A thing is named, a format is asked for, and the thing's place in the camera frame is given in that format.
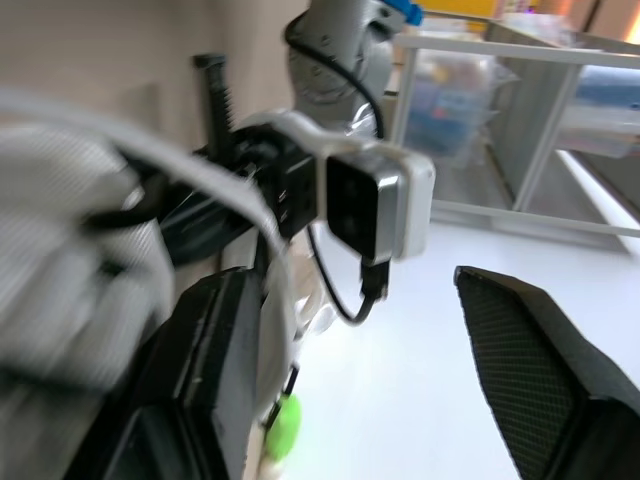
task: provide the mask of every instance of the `wall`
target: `wall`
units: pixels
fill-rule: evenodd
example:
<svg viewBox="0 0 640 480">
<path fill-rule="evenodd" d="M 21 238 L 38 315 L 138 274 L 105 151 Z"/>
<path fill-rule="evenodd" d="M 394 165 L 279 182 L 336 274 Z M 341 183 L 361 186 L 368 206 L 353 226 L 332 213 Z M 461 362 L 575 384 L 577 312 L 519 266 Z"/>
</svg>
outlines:
<svg viewBox="0 0 640 480">
<path fill-rule="evenodd" d="M 569 18 L 582 29 L 594 0 L 574 0 Z M 604 0 L 589 33 L 615 40 L 625 40 L 640 13 L 638 0 Z"/>
<path fill-rule="evenodd" d="M 116 113 L 184 145 L 200 140 L 189 57 L 228 55 L 237 117 L 291 106 L 285 24 L 304 0 L 4 0 L 0 84 Z"/>
<path fill-rule="evenodd" d="M 250 113 L 292 107 L 287 50 L 282 32 L 305 10 L 306 0 L 216 0 L 224 18 L 223 45 L 229 57 L 234 111 Z"/>
</svg>

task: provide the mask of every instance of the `blue cap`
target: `blue cap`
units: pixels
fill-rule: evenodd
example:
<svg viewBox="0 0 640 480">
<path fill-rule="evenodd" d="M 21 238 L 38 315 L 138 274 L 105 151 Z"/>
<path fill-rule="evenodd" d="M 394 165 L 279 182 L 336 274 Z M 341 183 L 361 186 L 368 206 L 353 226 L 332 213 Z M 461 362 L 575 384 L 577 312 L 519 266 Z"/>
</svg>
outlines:
<svg viewBox="0 0 640 480">
<path fill-rule="evenodd" d="M 418 26 L 422 23 L 422 8 L 416 3 L 411 3 L 411 0 L 384 0 L 384 2 L 404 13 L 409 25 Z"/>
</svg>

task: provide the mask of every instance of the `yellow object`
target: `yellow object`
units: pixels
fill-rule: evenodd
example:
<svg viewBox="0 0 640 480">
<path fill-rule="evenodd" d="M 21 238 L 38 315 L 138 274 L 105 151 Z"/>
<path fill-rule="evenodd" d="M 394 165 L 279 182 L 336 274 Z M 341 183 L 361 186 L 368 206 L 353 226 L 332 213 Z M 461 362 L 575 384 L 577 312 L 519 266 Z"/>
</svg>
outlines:
<svg viewBox="0 0 640 480">
<path fill-rule="evenodd" d="M 417 0 L 426 10 L 493 17 L 500 0 Z"/>
</svg>

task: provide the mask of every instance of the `green object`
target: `green object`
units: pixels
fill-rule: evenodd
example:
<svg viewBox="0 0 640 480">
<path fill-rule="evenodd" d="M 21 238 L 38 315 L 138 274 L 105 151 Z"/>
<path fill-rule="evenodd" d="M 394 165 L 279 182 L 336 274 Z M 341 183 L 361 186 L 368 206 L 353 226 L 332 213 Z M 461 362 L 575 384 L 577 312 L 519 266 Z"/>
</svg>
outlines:
<svg viewBox="0 0 640 480">
<path fill-rule="evenodd" d="M 302 422 L 302 407 L 295 395 L 283 396 L 280 399 L 280 412 L 271 429 L 267 432 L 265 450 L 273 460 L 283 460 L 296 443 L 300 423 Z"/>
</svg>

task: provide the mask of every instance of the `white cloth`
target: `white cloth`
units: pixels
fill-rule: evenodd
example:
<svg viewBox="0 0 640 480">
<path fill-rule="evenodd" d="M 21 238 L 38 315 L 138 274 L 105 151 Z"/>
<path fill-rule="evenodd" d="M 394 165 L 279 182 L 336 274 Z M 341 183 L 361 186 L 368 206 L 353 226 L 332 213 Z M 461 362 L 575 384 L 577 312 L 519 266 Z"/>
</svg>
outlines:
<svg viewBox="0 0 640 480">
<path fill-rule="evenodd" d="M 174 300 L 155 222 L 87 235 L 91 212 L 134 205 L 137 178 L 86 133 L 0 131 L 0 479 L 59 479 Z M 124 267 L 111 276 L 101 266 Z"/>
</svg>

